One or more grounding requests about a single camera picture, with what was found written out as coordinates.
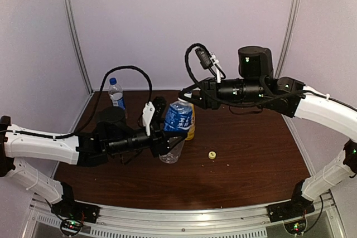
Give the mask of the yellow drink bottle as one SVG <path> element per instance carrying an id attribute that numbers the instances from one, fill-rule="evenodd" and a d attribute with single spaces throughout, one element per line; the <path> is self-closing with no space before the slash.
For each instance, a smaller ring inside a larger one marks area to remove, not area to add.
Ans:
<path id="1" fill-rule="evenodd" d="M 190 129 L 187 133 L 187 137 L 186 137 L 186 141 L 190 141 L 194 138 L 195 136 L 195 127 L 196 127 L 196 123 L 195 123 L 195 108 L 193 104 L 190 104 L 191 108 L 192 108 L 192 116 L 191 116 L 191 125 L 190 125 Z"/>

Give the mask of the blue label bottle white cap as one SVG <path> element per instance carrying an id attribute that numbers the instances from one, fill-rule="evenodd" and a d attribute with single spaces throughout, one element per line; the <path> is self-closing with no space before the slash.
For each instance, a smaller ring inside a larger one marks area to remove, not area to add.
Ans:
<path id="1" fill-rule="evenodd" d="M 190 103 L 178 98 L 170 104 L 165 116 L 164 131 L 178 132 L 187 134 L 191 125 L 192 108 Z M 174 164 L 178 161 L 181 154 L 166 154 L 160 156 L 163 163 Z"/>

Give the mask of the pale yellow bottle cap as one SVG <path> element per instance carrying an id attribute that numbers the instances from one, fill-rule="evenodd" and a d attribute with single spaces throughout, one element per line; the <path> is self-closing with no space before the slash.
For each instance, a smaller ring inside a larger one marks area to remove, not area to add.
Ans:
<path id="1" fill-rule="evenodd" d="M 208 157 L 209 157 L 209 159 L 211 159 L 211 160 L 215 159 L 216 156 L 217 156 L 217 153 L 216 153 L 215 151 L 210 151 L 210 152 L 208 153 Z"/>

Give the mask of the clear bottle blue cap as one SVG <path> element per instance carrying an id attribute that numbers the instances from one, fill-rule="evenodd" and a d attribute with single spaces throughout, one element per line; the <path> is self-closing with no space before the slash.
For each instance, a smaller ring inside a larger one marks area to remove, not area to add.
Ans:
<path id="1" fill-rule="evenodd" d="M 117 79 L 114 77 L 109 79 L 108 94 L 113 106 L 120 107 L 123 110 L 126 110 L 126 105 L 123 96 L 123 89 L 118 84 Z"/>

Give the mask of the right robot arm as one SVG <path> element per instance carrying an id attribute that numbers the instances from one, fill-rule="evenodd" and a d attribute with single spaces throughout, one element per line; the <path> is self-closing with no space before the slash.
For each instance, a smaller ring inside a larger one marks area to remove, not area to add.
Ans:
<path id="1" fill-rule="evenodd" d="M 347 178 L 356 176 L 356 108 L 323 94 L 291 77 L 273 77 L 272 53 L 267 47 L 246 46 L 238 50 L 240 78 L 227 79 L 215 55 L 194 43 L 185 52 L 186 71 L 199 89 L 189 102 L 202 109 L 218 109 L 224 104 L 235 108 L 269 109 L 290 118 L 309 120 L 349 140 L 342 151 L 315 175 L 296 184 L 286 204 L 290 216 L 298 216 L 315 199 Z"/>

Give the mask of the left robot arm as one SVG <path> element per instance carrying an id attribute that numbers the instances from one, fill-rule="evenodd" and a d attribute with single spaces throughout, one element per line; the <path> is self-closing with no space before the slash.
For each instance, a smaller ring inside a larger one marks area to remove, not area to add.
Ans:
<path id="1" fill-rule="evenodd" d="M 80 203 L 74 199 L 71 186 L 54 181 L 25 161 L 24 157 L 55 160 L 79 167 L 106 164 L 109 157 L 150 149 L 154 157 L 170 152 L 187 136 L 191 117 L 178 121 L 177 127 L 164 125 L 161 111 L 148 104 L 144 108 L 143 127 L 135 130 L 126 123 L 120 107 L 108 107 L 98 113 L 91 133 L 56 135 L 34 132 L 12 124 L 8 116 L 1 117 L 1 176 L 13 178 L 27 190 L 42 196 L 53 209 L 68 218 L 80 213 Z"/>

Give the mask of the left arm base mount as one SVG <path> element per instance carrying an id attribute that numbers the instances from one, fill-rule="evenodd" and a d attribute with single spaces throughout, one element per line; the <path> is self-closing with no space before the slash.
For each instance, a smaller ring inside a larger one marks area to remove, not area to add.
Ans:
<path id="1" fill-rule="evenodd" d="M 62 186 L 62 199 L 51 205 L 51 211 L 62 218 L 95 224 L 100 211 L 99 206 L 75 201 L 72 187 L 64 182 L 60 184 Z"/>

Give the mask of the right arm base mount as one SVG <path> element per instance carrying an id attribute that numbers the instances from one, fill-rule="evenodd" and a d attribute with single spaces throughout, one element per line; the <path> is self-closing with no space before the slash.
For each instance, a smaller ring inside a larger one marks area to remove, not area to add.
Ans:
<path id="1" fill-rule="evenodd" d="M 267 212 L 271 223 L 302 217 L 307 213 L 313 213 L 315 208 L 313 201 L 302 197 L 302 185 L 304 180 L 294 187 L 290 201 L 276 203 L 267 206 Z"/>

